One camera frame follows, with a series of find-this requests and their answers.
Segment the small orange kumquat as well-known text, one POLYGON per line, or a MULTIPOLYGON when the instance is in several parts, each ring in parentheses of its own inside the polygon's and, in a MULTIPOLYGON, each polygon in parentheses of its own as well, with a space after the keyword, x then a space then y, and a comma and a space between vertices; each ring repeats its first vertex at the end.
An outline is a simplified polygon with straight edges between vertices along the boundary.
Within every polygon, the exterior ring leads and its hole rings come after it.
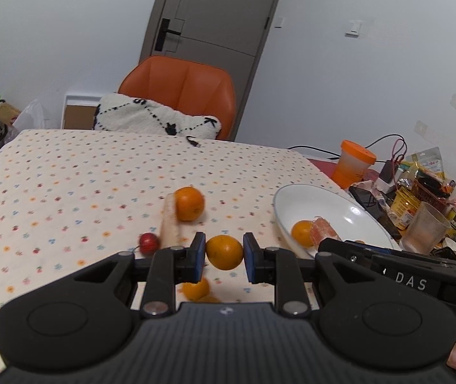
POLYGON ((203 277, 198 283, 183 283, 182 293, 184 297, 191 302, 196 302, 210 294, 210 285, 208 280, 203 277))
POLYGON ((206 242, 206 256, 217 269, 232 270, 242 262, 244 250, 234 237, 218 235, 206 242))

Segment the peeled pomelo segment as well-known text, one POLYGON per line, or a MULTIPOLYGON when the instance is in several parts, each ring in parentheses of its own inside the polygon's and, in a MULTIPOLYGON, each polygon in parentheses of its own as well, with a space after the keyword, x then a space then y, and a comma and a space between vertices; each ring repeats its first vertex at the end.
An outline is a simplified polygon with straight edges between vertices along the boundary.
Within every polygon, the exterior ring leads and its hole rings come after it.
POLYGON ((164 201, 159 239, 161 249, 181 245, 180 227, 176 216, 173 193, 168 194, 164 201))
POLYGON ((314 243, 314 248, 317 249, 320 246, 320 243, 327 238, 340 240, 337 232, 326 219, 316 216, 312 222, 311 239, 314 243))

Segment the small red fruit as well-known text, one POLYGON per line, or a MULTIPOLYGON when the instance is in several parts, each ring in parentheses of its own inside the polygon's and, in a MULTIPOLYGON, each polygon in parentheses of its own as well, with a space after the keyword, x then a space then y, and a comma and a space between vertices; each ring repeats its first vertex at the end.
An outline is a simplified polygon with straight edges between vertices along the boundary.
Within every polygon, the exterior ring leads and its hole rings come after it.
POLYGON ((159 238, 152 232, 146 232, 139 236, 139 253, 142 256, 152 256, 159 247, 159 238))

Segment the white blue-rimmed plate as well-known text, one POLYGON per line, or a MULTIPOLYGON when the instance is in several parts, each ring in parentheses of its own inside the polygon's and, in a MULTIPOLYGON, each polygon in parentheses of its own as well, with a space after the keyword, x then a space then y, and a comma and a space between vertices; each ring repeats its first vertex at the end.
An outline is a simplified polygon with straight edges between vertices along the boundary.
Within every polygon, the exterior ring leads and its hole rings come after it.
POLYGON ((274 195, 273 209, 287 248, 299 258, 313 258, 324 239, 399 248, 361 205, 327 188, 284 186, 274 195))

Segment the large orange mandarin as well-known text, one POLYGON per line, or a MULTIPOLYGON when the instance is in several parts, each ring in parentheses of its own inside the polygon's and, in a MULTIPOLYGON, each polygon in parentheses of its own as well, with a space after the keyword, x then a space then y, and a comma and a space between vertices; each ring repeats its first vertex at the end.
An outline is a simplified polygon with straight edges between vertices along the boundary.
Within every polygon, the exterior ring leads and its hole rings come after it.
POLYGON ((182 187, 173 196, 176 217, 180 222, 193 222, 201 217, 206 202, 198 189, 193 186, 182 187))

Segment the clear plastic cup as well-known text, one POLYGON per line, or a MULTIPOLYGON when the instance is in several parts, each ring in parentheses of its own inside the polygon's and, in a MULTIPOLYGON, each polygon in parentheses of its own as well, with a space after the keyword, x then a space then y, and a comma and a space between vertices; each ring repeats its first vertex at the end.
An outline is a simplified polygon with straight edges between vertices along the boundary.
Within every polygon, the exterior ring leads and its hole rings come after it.
POLYGON ((441 212, 422 202, 399 245, 405 251, 428 255, 443 240, 449 228, 450 222, 441 212))

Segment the yellow jar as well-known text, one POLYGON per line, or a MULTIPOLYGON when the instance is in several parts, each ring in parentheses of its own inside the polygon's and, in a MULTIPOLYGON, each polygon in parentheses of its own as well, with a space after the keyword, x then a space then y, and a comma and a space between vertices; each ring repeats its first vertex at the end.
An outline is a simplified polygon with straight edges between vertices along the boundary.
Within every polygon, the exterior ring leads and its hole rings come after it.
POLYGON ((390 210, 395 215, 395 227, 401 231, 405 230, 416 215, 420 204, 421 201, 410 190, 404 186, 400 187, 396 191, 395 198, 390 206, 390 210))

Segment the floral patterned tablecloth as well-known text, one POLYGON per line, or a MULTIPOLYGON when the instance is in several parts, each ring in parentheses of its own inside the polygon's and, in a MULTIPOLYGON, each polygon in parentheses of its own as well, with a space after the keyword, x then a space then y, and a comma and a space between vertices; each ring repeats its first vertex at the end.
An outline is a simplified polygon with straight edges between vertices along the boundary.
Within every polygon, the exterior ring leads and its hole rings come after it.
MULTIPOLYGON (((158 233, 167 195, 193 186, 207 237, 284 246, 272 206, 290 184, 337 186, 301 154, 218 140, 193 146, 171 136, 27 130, 0 149, 0 306, 158 233)), ((3 362, 0 358, 0 371, 3 362)))

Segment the snack package pile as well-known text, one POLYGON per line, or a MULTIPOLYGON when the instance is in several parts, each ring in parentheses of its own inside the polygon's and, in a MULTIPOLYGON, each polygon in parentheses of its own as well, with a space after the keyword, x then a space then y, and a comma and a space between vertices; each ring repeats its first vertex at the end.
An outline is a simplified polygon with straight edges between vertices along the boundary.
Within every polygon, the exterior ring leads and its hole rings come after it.
POLYGON ((404 186, 418 198, 434 206, 450 222, 446 236, 456 241, 456 181, 444 171, 440 148, 395 157, 402 173, 395 177, 399 188, 404 186))

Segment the white black-patterned cushion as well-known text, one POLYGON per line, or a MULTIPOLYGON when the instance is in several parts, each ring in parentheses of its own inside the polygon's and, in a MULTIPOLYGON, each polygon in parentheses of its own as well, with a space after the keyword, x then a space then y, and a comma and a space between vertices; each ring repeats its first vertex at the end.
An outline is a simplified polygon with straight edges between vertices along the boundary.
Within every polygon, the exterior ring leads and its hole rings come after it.
POLYGON ((222 125, 214 116, 186 115, 154 100, 108 94, 100 99, 93 130, 214 140, 222 125))

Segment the orange leather chair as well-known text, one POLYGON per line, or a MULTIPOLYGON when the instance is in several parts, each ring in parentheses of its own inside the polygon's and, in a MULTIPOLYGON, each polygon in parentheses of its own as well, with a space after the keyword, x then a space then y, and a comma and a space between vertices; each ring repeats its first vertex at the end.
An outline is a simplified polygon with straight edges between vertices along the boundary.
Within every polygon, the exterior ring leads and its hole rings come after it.
POLYGON ((227 140, 236 116, 229 74, 216 67, 168 56, 150 56, 118 87, 120 94, 157 101, 186 115, 219 119, 219 140, 227 140))

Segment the white plastic bag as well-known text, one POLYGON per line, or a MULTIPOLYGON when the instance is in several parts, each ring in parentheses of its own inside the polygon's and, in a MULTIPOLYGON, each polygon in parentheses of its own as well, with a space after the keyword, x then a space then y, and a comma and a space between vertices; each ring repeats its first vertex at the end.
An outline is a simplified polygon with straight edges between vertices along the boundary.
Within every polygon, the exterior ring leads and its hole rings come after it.
POLYGON ((22 131, 28 129, 49 129, 50 116, 39 100, 33 100, 25 107, 7 130, 4 143, 14 140, 22 131))

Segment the grey door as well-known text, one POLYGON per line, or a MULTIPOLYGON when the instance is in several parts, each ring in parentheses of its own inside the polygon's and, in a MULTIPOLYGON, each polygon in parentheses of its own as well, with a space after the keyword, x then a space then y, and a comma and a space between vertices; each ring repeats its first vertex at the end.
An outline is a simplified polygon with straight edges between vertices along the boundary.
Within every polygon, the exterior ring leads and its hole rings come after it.
POLYGON ((155 0, 140 59, 171 56, 224 69, 232 78, 236 116, 234 140, 268 37, 278 0, 155 0), (162 51, 154 45, 162 18, 171 20, 162 51))

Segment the framed board against wall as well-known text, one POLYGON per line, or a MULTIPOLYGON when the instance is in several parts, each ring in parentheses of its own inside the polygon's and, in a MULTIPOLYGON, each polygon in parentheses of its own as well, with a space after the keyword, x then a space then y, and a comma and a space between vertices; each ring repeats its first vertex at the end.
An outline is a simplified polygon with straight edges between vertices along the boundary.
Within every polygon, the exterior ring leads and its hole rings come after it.
POLYGON ((62 129, 92 130, 100 96, 89 94, 67 94, 61 120, 62 129))

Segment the white wall switch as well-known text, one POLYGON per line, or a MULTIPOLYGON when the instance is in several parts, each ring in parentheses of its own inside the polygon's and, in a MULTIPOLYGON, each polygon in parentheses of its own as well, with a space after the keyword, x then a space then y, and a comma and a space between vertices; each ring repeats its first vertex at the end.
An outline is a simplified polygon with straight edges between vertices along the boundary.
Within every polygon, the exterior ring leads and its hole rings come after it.
POLYGON ((362 25, 361 20, 350 21, 350 28, 345 31, 344 35, 350 38, 359 38, 362 33, 362 25))

